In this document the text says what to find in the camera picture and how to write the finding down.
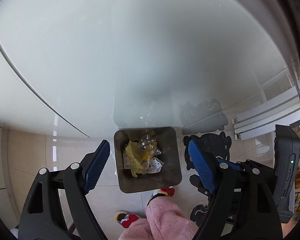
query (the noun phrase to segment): tile floor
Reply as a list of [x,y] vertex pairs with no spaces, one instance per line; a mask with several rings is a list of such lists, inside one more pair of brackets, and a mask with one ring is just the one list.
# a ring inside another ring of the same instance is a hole
[[[229,149],[230,160],[245,161],[256,160],[268,166],[273,166],[273,139],[274,134],[269,133],[248,140],[234,140],[234,129],[231,119],[237,113],[246,111],[262,103],[259,95],[248,98],[245,102],[223,110],[228,118],[228,125],[224,126],[226,136],[231,137]],[[199,193],[189,182],[191,174],[195,170],[186,169],[184,158],[185,146],[182,139],[183,130],[177,130],[177,142],[179,159],[183,179],[175,186],[176,193],[172,197],[180,206],[184,214],[189,217],[194,205],[207,203],[207,198]],[[90,152],[94,152],[103,138],[69,138],[58,136],[43,136],[9,131],[8,136],[8,165],[13,194],[21,213],[34,176],[37,171],[46,166],[50,171],[63,170],[73,162],[80,162]],[[87,200],[108,239],[118,239],[123,228],[114,221],[113,214],[118,210],[126,210],[140,216],[145,215],[145,204],[151,191],[126,194],[119,188],[114,160],[113,138],[105,138],[110,142],[111,155],[100,176],[97,186],[87,195]],[[61,205],[68,226],[72,223],[72,217],[67,205],[64,190],[59,191]]]
[[[273,162],[272,152],[267,151],[272,149],[271,134],[264,135],[260,140],[254,138],[246,141],[234,141],[231,130],[225,130],[225,133],[232,138],[232,146],[230,148],[231,161],[245,161],[247,158],[250,158],[265,164],[267,164],[267,161]],[[199,193],[189,182],[190,175],[196,173],[196,171],[187,171],[184,168],[185,147],[182,143],[183,136],[180,131],[177,131],[177,135],[183,178],[181,183],[175,186],[176,193],[172,199],[180,206],[184,214],[189,217],[192,208],[196,203],[200,202],[208,204],[208,202],[206,196]],[[49,136],[46,138],[47,167],[51,171],[62,170],[67,168],[73,162],[81,161],[85,154],[95,151],[102,141],[102,139],[61,138]],[[114,221],[113,214],[118,210],[126,210],[144,216],[145,205],[152,191],[126,194],[120,190],[113,156],[113,140],[110,140],[109,142],[111,144],[111,155],[100,176],[96,188],[87,195],[87,200],[108,239],[118,239],[123,228]],[[66,203],[64,191],[60,191],[60,198],[64,209],[66,223],[69,226],[72,223],[72,218]]]

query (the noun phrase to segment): trash can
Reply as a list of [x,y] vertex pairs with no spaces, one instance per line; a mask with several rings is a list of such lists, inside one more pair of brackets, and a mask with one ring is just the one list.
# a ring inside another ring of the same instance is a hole
[[[124,169],[123,150],[129,141],[139,139],[154,131],[157,146],[161,151],[155,157],[164,162],[161,171],[153,174],[138,174],[133,177],[130,169]],[[119,130],[114,134],[114,151],[120,190],[135,193],[178,185],[182,180],[176,131],[172,127]]]

